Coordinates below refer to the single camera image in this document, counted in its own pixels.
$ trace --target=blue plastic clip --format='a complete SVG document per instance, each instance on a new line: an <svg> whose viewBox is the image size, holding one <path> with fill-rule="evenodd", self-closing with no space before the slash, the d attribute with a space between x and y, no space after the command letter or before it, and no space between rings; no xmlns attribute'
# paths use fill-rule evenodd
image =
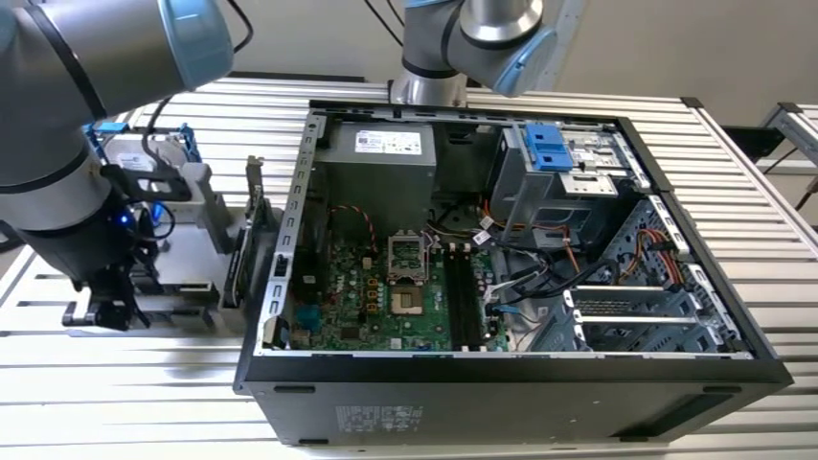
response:
<svg viewBox="0 0 818 460"><path fill-rule="evenodd" d="M531 152L534 167L539 171L571 171L574 169L574 159L556 126L527 124L526 145Z"/></svg>

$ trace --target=open computer tower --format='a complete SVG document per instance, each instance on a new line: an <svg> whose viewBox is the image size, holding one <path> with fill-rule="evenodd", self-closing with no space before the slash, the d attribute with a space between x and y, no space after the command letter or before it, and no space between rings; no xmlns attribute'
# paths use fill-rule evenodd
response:
<svg viewBox="0 0 818 460"><path fill-rule="evenodd" d="M625 118L312 102L260 260L286 444L667 442L791 383Z"/></svg>

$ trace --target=robotic arm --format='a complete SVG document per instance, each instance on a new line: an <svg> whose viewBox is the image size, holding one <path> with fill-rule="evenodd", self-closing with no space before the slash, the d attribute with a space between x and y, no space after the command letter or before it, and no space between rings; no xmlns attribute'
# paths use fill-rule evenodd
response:
<svg viewBox="0 0 818 460"><path fill-rule="evenodd" d="M129 272L151 265L156 240L80 126L231 67L214 0L0 7L0 219L76 287L100 294L119 329L137 314Z"/></svg>
<svg viewBox="0 0 818 460"><path fill-rule="evenodd" d="M555 44L542 12L543 0L407 0L392 102L462 105L460 74L522 94ZM91 288L113 329L139 316L131 273L151 275L158 238L139 186L99 163L80 127L220 78L232 55L216 0L0 6L0 219Z"/></svg>
<svg viewBox="0 0 818 460"><path fill-rule="evenodd" d="M406 0L395 104L466 104L466 76L507 97L528 91L556 46L543 0Z"/></svg>

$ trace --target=light blue joint cap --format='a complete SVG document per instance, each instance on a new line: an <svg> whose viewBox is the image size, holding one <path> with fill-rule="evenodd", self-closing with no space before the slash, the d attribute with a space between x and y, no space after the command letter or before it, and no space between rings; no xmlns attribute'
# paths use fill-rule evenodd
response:
<svg viewBox="0 0 818 460"><path fill-rule="evenodd" d="M0 53L5 50L7 46L12 44L16 33L16 19L12 14L12 9L0 5Z"/></svg>
<svg viewBox="0 0 818 460"><path fill-rule="evenodd" d="M435 5L436 3L451 2L454 0L404 0L404 8L420 8Z"/></svg>
<svg viewBox="0 0 818 460"><path fill-rule="evenodd" d="M500 72L494 90L514 98L528 91L548 65L558 44L558 33L543 27L523 45L507 67Z"/></svg>
<svg viewBox="0 0 818 460"><path fill-rule="evenodd" d="M158 1L182 81L194 90L232 69L226 19L214 0Z"/></svg>

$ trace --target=workbench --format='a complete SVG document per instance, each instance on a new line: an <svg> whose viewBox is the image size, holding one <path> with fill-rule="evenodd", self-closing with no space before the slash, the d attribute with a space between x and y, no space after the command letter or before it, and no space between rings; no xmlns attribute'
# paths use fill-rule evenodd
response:
<svg viewBox="0 0 818 460"><path fill-rule="evenodd" d="M308 100L386 97L383 84L227 79L178 95L159 126L195 128L214 189L236 206L247 199L246 158L263 157L264 188L283 206ZM120 120L144 126L155 107ZM472 89L470 107L631 119L795 384L666 448L342 448L312 455L818 458L818 237L698 101L560 93L508 100ZM0 446L19 446L25 458L302 458L276 443L254 401L232 393L240 337L71 337L60 315L75 296L25 249L0 282Z"/></svg>

